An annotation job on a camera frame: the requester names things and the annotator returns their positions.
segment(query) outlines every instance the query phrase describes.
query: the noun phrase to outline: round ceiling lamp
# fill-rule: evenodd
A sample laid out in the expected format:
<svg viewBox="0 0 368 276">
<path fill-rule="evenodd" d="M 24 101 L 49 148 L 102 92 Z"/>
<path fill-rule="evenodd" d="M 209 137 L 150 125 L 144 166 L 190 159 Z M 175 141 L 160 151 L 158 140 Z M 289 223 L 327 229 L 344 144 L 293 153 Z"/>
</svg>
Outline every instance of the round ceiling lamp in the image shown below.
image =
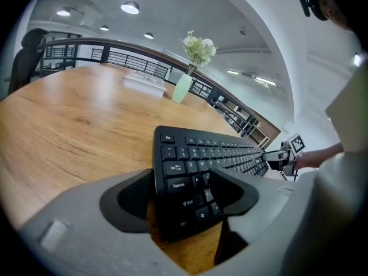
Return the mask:
<svg viewBox="0 0 368 276">
<path fill-rule="evenodd" d="M 70 11 L 66 8 L 61 8 L 60 10 L 58 10 L 56 12 L 57 15 L 59 16 L 69 16 L 70 15 Z"/>
<path fill-rule="evenodd" d="M 152 34 L 151 32 L 148 32 L 148 33 L 144 34 L 144 37 L 149 38 L 149 39 L 153 39 L 154 34 Z"/>
<path fill-rule="evenodd" d="M 101 30 L 109 30 L 109 27 L 107 25 L 102 25 L 100 27 Z"/>
<path fill-rule="evenodd" d="M 139 13 L 139 5 L 137 2 L 128 1 L 120 6 L 121 10 L 130 14 L 138 14 Z"/>
</svg>

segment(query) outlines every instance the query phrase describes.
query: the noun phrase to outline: white box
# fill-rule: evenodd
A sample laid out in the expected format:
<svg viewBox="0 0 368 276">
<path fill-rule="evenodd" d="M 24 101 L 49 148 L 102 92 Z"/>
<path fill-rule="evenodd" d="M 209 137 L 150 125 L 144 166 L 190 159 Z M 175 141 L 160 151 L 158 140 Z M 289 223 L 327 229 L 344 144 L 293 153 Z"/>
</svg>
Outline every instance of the white box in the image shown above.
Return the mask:
<svg viewBox="0 0 368 276">
<path fill-rule="evenodd" d="M 138 71 L 126 75 L 122 80 L 122 85 L 160 98 L 166 91 L 163 79 Z"/>
</svg>

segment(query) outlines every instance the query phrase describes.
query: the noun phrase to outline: black chair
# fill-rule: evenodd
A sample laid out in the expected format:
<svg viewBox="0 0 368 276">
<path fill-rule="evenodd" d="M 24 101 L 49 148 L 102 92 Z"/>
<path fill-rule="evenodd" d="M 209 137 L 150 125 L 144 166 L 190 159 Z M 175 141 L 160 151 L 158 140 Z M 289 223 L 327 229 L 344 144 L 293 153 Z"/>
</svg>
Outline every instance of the black chair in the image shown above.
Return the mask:
<svg viewBox="0 0 368 276">
<path fill-rule="evenodd" d="M 49 31 L 36 28 L 27 32 L 22 39 L 23 49 L 14 58 L 7 94 L 17 91 L 30 82 L 33 72 L 39 63 L 46 45 Z"/>
</svg>

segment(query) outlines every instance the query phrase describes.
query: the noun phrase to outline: black headphones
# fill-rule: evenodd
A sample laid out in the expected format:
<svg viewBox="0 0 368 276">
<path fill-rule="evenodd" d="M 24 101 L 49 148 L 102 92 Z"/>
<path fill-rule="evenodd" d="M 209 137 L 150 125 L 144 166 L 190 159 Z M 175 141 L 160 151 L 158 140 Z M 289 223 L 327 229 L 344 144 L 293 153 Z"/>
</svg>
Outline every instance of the black headphones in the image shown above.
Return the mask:
<svg viewBox="0 0 368 276">
<path fill-rule="evenodd" d="M 326 21 L 328 19 L 326 16 L 324 16 L 324 14 L 320 9 L 319 0 L 299 0 L 299 1 L 306 17 L 311 16 L 309 11 L 310 8 L 315 17 L 317 17 L 319 20 Z"/>
</svg>

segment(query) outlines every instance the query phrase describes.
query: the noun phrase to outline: keyboard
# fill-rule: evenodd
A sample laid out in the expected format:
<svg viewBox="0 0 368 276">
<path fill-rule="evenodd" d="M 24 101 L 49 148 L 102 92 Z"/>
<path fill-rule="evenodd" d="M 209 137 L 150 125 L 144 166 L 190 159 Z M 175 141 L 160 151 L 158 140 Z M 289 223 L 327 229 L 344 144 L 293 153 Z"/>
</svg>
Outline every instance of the keyboard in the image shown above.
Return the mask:
<svg viewBox="0 0 368 276">
<path fill-rule="evenodd" d="M 156 128 L 156 214 L 164 240 L 174 242 L 221 221 L 210 189 L 212 167 L 256 176 L 268 170 L 261 150 L 243 138 L 169 126 Z"/>
</svg>

